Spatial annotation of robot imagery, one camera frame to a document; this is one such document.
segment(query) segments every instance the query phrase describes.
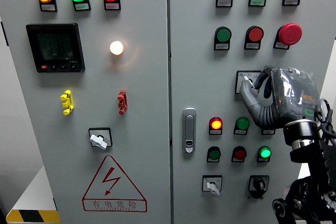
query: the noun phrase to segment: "lightning bolt symbol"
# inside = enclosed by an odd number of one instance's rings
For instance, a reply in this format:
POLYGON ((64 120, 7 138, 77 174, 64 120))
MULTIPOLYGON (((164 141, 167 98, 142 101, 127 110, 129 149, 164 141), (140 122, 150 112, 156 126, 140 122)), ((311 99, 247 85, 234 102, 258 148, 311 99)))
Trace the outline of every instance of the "lightning bolt symbol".
POLYGON ((111 189, 112 189, 112 187, 115 186, 115 184, 116 184, 116 183, 118 182, 118 180, 120 180, 120 178, 121 178, 121 177, 118 177, 118 178, 107 179, 107 178, 111 175, 111 173, 112 173, 113 171, 114 171, 114 168, 111 167, 110 170, 107 172, 107 174, 106 174, 106 176, 105 176, 105 178, 103 179, 103 182, 102 182, 102 183, 106 183, 106 182, 114 181, 114 180, 115 180, 114 183, 113 183, 113 185, 111 186, 110 190, 108 190, 108 191, 105 192, 105 196, 111 193, 111 189))

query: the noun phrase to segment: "plastic wrap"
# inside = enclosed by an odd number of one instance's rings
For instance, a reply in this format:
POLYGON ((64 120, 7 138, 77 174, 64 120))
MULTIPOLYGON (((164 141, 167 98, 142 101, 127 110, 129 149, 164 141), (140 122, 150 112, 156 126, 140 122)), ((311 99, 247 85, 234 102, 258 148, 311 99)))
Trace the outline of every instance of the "plastic wrap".
POLYGON ((271 77, 280 118, 285 123, 299 119, 314 120, 320 97, 316 82, 295 68, 274 68, 271 77))

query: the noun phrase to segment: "gray metal panel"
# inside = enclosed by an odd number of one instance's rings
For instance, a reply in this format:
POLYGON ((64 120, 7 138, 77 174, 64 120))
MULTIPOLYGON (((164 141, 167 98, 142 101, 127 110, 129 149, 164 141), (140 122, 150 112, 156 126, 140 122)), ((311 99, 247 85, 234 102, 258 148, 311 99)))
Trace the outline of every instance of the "gray metal panel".
POLYGON ((301 0, 297 7, 282 7, 282 0, 267 0, 264 8, 248 7, 248 0, 233 0, 232 8, 215 8, 215 0, 170 0, 172 52, 172 127, 174 223, 277 223, 272 201, 284 196, 299 174, 290 161, 291 147, 282 130, 262 136, 251 125, 247 136, 233 135, 240 116, 250 118, 239 95, 234 94, 237 70, 262 70, 265 65, 296 67, 313 73, 322 87, 336 32, 334 0, 301 0), (302 27, 302 39, 287 50, 273 49, 277 30, 287 23, 302 27), (250 26, 264 30, 259 51, 244 50, 250 26), (229 51, 214 51, 214 34, 220 26, 232 31, 229 51), (193 154, 181 149, 182 112, 197 111, 193 154), (209 136, 209 120, 223 119, 223 135, 209 136), (233 148, 247 150, 244 163, 231 163, 233 148), (259 147, 268 145, 270 163, 257 163, 259 147), (207 150, 218 146, 219 164, 206 162, 207 150), (202 175, 222 175, 220 197, 202 192, 202 175), (251 198, 250 175, 269 175, 263 200, 251 198))
POLYGON ((170 223, 166 1, 121 0, 121 11, 114 12, 104 10, 103 0, 90 0, 92 11, 75 12, 71 0, 57 0, 58 12, 45 13, 38 0, 0 0, 62 223, 170 223), (31 23, 78 23, 86 71, 37 73, 25 29, 31 23), (125 46, 115 58, 109 51, 114 40, 125 46), (62 114, 59 99, 66 89, 75 103, 69 116, 62 114), (117 101, 121 89, 129 104, 123 116, 117 101), (91 147, 90 127, 111 127, 113 147, 91 147), (82 197, 106 155, 113 156, 146 198, 146 213, 83 210, 82 197))

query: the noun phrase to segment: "digital meter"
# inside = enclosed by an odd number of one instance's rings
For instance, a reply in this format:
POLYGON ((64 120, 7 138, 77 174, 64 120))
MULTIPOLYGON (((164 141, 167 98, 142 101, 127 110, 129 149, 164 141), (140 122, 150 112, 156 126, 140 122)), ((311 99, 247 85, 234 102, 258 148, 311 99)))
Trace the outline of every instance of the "digital meter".
POLYGON ((78 25, 26 25, 37 72, 83 72, 85 70, 78 25))

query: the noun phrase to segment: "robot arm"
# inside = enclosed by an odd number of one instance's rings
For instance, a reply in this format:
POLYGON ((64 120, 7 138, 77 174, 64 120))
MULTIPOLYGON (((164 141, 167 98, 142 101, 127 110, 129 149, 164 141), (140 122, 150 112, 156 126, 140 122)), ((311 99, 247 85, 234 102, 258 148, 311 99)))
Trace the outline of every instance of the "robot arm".
POLYGON ((292 214, 296 214, 309 224, 320 223, 320 220, 336 223, 336 210, 327 202, 336 199, 336 143, 333 140, 336 133, 331 126, 332 110, 326 102, 328 114, 322 118, 317 84, 298 69, 266 66, 254 88, 260 89, 266 79, 264 97, 272 96, 272 104, 261 105, 252 93, 251 82, 244 80, 240 88, 244 105, 258 127, 283 128, 285 142, 292 146, 291 160, 308 163, 311 174, 295 180, 285 200, 273 201, 277 220, 295 224, 292 214))

